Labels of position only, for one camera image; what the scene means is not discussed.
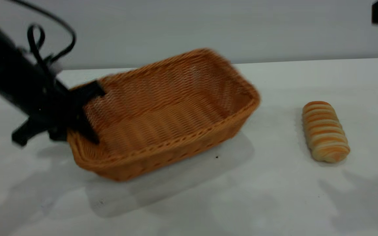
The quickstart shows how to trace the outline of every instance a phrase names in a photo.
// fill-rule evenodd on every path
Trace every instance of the striped bread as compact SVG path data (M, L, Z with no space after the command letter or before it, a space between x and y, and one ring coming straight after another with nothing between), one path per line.
M315 160L336 163L349 154L348 140L329 103L307 103L303 107L303 126L307 146Z

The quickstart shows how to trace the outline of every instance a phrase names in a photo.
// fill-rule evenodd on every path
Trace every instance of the black cable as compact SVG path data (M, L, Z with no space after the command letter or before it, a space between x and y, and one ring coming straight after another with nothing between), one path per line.
M7 0L7 1L12 1L12 2L18 3L18 4L22 5L22 6L25 6L25 7L29 8L29 9L35 10L37 12L40 12L41 14L45 15L46 17L51 18L54 21L58 22L60 25L62 25L71 34L71 36L72 36L71 43L65 49L63 49L58 54L56 54L53 58L51 58L50 62L57 61L59 58L65 56L66 54L68 54L74 48L74 45L75 45L75 42L76 42L75 31L65 21L63 21L61 18L59 18L59 17L51 14L50 12L47 12L44 9L41 9L41 8L39 8L39 7L37 7L37 6L33 5L33 4L27 3L27 2L25 2L23 0Z
M40 38L38 43L36 44L36 41L34 40L34 34L33 31L35 28L38 28L40 31ZM46 75L49 76L49 78L53 78L51 72L48 69L48 66L46 63L43 61L42 57L40 56L39 49L42 46L44 40L45 40L45 32L43 31L43 28L40 25L37 24L32 24L29 26L27 30L27 40L29 41L30 45L30 52L32 52L33 56L37 60L37 64L42 68L43 72L45 72Z

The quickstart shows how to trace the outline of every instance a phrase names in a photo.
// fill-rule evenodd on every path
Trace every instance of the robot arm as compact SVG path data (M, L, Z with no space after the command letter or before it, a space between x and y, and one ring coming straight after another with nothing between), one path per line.
M34 27L30 27L28 33L29 41L32 40L33 43L34 39L30 39L30 35L33 37ZM43 40L39 40L37 45L31 44L31 51L33 52L34 47L35 56ZM90 141L98 143L97 134L87 120L83 106L94 97L103 96L103 89L94 81L78 89L68 90L38 57L40 55L36 57L38 64L31 64L0 30L0 95L29 116L12 133L12 140L25 146L36 134L48 131L52 140L65 141L66 130L71 128Z

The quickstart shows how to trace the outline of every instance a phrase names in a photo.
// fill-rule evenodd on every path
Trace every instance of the wicker basket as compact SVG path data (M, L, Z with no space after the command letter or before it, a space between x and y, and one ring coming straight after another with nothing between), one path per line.
M197 49L99 80L85 106L100 144L69 130L78 166L125 181L233 137L260 97L229 61Z

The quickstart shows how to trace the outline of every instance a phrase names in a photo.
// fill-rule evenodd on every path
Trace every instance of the white table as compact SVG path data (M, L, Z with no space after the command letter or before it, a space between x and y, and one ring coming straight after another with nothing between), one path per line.
M263 102L221 146L127 183L77 167L46 134L11 144L25 117L0 99L0 236L378 235L378 59L240 64ZM69 86L125 69L68 70ZM301 108L336 109L346 161L311 159Z

